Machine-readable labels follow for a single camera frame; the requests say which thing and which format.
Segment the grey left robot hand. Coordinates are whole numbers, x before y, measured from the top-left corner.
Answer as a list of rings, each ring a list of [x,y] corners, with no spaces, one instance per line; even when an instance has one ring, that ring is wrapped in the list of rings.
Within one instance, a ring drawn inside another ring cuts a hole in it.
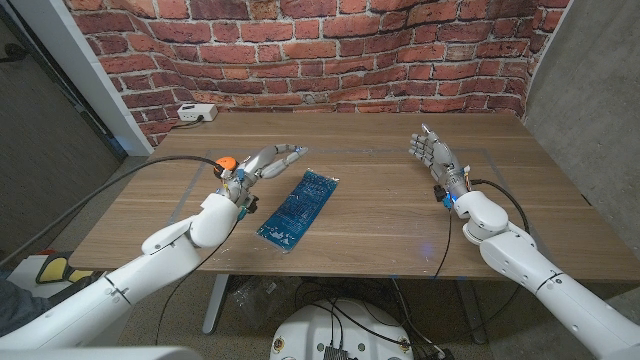
[[[260,179],[279,176],[307,152],[307,147],[278,144],[266,146],[242,162],[230,156],[219,158],[215,161],[214,174],[221,180],[222,187],[216,193],[245,208],[247,213],[254,213],[259,198],[250,193],[250,188]]]

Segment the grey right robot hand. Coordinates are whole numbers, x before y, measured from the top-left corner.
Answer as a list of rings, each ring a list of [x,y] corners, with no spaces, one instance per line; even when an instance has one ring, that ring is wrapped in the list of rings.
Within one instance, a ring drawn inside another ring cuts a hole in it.
[[[435,131],[425,123],[421,128],[421,134],[411,136],[408,152],[430,170],[437,182],[434,190],[436,200],[452,209],[461,196],[470,192],[468,171],[460,165],[456,155]]]

